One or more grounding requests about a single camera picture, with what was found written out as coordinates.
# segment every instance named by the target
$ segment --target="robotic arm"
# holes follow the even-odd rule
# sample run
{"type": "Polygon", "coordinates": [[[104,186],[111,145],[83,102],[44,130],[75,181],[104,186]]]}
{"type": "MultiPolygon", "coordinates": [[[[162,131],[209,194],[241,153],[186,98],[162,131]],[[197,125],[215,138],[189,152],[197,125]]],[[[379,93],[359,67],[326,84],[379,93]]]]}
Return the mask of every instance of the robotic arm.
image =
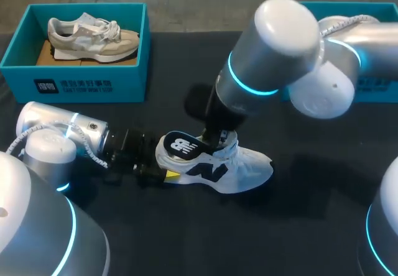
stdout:
{"type": "Polygon", "coordinates": [[[396,23],[370,16],[317,22],[296,1],[266,0],[216,79],[206,107],[205,137],[218,144],[221,131],[235,130],[284,87],[301,113],[319,119],[340,116],[353,101],[358,77],[396,79],[397,52],[396,23]]]}

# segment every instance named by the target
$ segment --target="sneaker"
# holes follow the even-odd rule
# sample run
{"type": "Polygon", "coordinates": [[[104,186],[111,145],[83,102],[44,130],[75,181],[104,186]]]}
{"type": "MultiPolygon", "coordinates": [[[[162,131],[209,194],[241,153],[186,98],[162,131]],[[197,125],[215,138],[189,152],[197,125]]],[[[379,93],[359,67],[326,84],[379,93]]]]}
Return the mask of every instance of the sneaker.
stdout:
{"type": "Polygon", "coordinates": [[[97,19],[87,13],[75,21],[51,18],[49,40],[57,60],[92,58],[101,63],[115,62],[134,53],[139,34],[120,29],[116,21],[97,19]]]}
{"type": "Polygon", "coordinates": [[[158,165],[171,172],[165,182],[202,183],[226,194],[260,186],[274,172],[270,158],[238,146],[234,131],[228,134],[219,149],[212,149],[201,141],[201,137],[169,132],[160,139],[155,156],[158,165]]]}

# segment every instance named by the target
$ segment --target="teal shoe box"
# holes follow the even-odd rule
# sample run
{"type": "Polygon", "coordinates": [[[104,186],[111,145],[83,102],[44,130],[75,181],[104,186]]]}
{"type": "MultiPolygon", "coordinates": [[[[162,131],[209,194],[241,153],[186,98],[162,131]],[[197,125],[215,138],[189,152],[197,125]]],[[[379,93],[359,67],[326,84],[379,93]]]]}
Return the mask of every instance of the teal shoe box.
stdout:
{"type": "Polygon", "coordinates": [[[31,4],[8,46],[0,70],[18,103],[143,102],[146,92],[150,31],[141,3],[31,4]],[[47,38],[47,22],[73,21],[86,12],[115,20],[140,33],[135,65],[36,66],[47,38]]]}
{"type": "MultiPolygon", "coordinates": [[[[398,8],[389,2],[302,2],[317,20],[328,16],[373,16],[381,22],[398,22],[398,8]]],[[[289,100],[284,89],[283,100],[289,100]]],[[[379,78],[360,78],[354,102],[398,103],[398,82],[379,78]]]]}

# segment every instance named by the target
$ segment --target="shoe heel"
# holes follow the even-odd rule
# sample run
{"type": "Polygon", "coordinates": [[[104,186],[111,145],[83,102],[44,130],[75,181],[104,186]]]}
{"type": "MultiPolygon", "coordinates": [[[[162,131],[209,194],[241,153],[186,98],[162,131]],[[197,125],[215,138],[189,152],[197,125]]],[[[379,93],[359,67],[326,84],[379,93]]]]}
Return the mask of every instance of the shoe heel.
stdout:
{"type": "Polygon", "coordinates": [[[56,60],[78,60],[79,56],[74,54],[71,50],[55,49],[54,58],[56,60]]]}

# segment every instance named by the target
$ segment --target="glowing blue ring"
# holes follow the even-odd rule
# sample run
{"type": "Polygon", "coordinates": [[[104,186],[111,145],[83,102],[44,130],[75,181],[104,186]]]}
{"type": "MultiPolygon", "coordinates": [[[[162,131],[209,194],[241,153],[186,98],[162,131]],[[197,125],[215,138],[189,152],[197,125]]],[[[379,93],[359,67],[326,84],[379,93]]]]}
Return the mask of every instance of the glowing blue ring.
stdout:
{"type": "Polygon", "coordinates": [[[228,68],[229,68],[229,71],[231,72],[232,77],[234,78],[236,83],[241,88],[243,88],[244,90],[248,91],[249,93],[256,94],[258,96],[270,96],[270,95],[275,94],[276,92],[278,92],[278,90],[274,90],[274,91],[256,91],[256,90],[248,87],[247,85],[243,84],[242,81],[240,81],[239,78],[235,75],[234,71],[232,71],[231,55],[232,55],[232,52],[229,54],[229,57],[228,57],[228,68]]]}
{"type": "Polygon", "coordinates": [[[69,183],[67,183],[65,186],[61,186],[61,187],[57,188],[57,191],[58,191],[58,192],[61,192],[61,191],[63,191],[63,190],[68,189],[68,187],[69,187],[69,183]]]}
{"type": "Polygon", "coordinates": [[[72,250],[73,243],[75,242],[75,236],[76,236],[76,214],[75,214],[75,210],[73,209],[73,206],[72,206],[72,204],[71,204],[71,202],[69,201],[68,198],[67,198],[67,201],[68,201],[68,204],[70,206],[70,211],[72,212],[72,233],[70,235],[70,239],[69,239],[67,250],[66,250],[65,254],[62,257],[62,260],[61,260],[60,264],[55,269],[54,273],[51,274],[51,276],[58,276],[58,274],[61,272],[63,266],[65,265],[65,263],[68,260],[70,251],[72,250]]]}
{"type": "MultiPolygon", "coordinates": [[[[70,122],[75,122],[76,117],[77,117],[78,115],[79,115],[78,113],[74,113],[73,116],[72,116],[72,118],[70,119],[70,122]]],[[[72,127],[71,127],[71,126],[68,126],[67,133],[65,134],[65,137],[66,137],[66,138],[69,138],[70,134],[72,134],[72,127]]]]}
{"type": "Polygon", "coordinates": [[[387,271],[387,273],[391,276],[395,276],[387,267],[386,265],[384,265],[384,263],[381,261],[380,257],[377,255],[376,251],[373,248],[372,242],[371,242],[371,237],[369,235],[369,227],[368,227],[368,221],[369,221],[369,213],[371,212],[371,207],[369,207],[368,210],[368,214],[366,215],[366,235],[368,236],[368,241],[369,241],[369,245],[371,246],[371,249],[373,251],[374,256],[376,257],[376,259],[379,261],[379,263],[381,264],[381,266],[384,268],[384,270],[387,271]]]}
{"type": "Polygon", "coordinates": [[[336,44],[339,44],[339,45],[341,45],[341,46],[344,46],[344,47],[346,47],[349,51],[351,51],[352,53],[354,53],[355,56],[356,56],[356,58],[357,58],[358,61],[359,61],[359,66],[361,66],[361,57],[359,56],[358,52],[357,52],[352,46],[350,46],[350,45],[348,45],[347,43],[344,43],[344,42],[342,42],[342,41],[335,40],[335,39],[327,39],[327,40],[328,40],[329,42],[336,43],[336,44]]]}

